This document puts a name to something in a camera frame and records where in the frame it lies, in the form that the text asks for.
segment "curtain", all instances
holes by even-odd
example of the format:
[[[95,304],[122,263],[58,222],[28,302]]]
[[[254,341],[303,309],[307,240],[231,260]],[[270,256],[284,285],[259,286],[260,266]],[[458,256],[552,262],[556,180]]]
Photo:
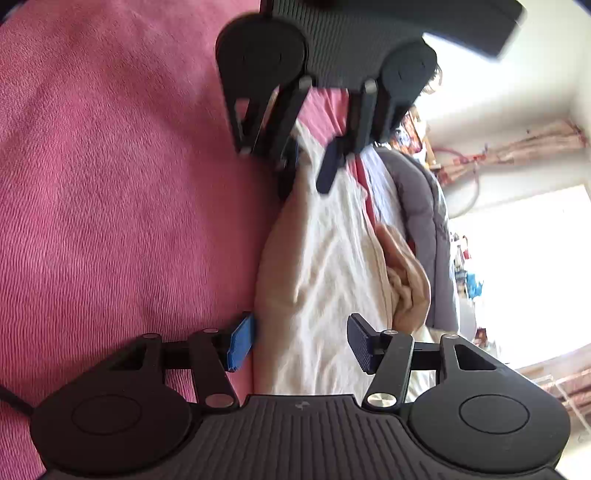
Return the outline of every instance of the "curtain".
[[[489,148],[470,157],[445,148],[434,148],[435,152],[457,154],[455,158],[441,163],[440,168],[435,170],[439,183],[441,186],[449,185],[465,175],[474,174],[484,165],[524,164],[559,153],[580,150],[589,145],[583,131],[567,120],[559,120],[542,128],[532,129],[528,133],[523,140]]]

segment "white sheet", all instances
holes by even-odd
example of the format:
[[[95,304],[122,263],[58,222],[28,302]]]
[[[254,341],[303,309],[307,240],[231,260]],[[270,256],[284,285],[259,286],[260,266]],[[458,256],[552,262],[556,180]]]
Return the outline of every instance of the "white sheet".
[[[255,295],[254,390],[261,394],[352,393],[371,377],[346,338],[358,312],[377,330],[394,313],[384,255],[365,213],[366,193],[345,169],[327,196],[316,192],[322,147],[301,125],[292,194],[263,251]]]

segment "bolt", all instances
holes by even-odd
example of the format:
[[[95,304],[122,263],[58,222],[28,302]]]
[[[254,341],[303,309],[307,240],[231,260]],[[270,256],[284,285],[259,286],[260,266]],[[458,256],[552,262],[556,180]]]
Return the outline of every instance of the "bolt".
[[[372,407],[390,408],[396,405],[396,397],[389,393],[372,393],[366,400]]]
[[[305,76],[305,77],[302,77],[300,79],[300,81],[298,82],[297,86],[301,90],[304,90],[306,88],[311,88],[312,87],[312,83],[313,83],[312,77]]]
[[[363,88],[365,89],[365,93],[375,93],[378,91],[378,84],[375,83],[375,80],[366,80]]]
[[[214,393],[207,396],[205,405],[211,408],[228,408],[234,405],[234,399],[225,393]]]

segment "round black pad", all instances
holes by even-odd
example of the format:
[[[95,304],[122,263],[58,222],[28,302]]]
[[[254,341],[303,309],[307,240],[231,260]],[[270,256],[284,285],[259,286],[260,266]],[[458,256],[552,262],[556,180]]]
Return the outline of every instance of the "round black pad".
[[[437,456],[484,473],[550,465],[570,434],[560,402],[506,367],[446,378],[416,399],[408,425]]]
[[[226,91],[236,98],[260,98],[299,77],[306,44],[296,27],[253,14],[224,28],[216,58]]]
[[[437,54],[425,42],[398,47],[384,60],[380,80],[393,98],[411,103],[437,68]]]
[[[511,433],[527,423],[530,412],[512,398],[481,395],[462,404],[460,417],[468,426],[480,432]]]
[[[186,437],[191,410],[174,390],[138,372],[74,382],[35,409],[31,438],[44,462],[71,473],[131,473]]]

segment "gray cushion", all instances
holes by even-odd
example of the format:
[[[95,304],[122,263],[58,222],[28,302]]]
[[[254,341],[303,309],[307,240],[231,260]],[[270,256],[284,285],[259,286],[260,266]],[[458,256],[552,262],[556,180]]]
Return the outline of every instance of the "gray cushion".
[[[439,182],[420,162],[398,151],[379,149],[379,156],[398,190],[407,238],[431,284],[431,307],[426,325],[457,332],[459,301],[445,198]]]

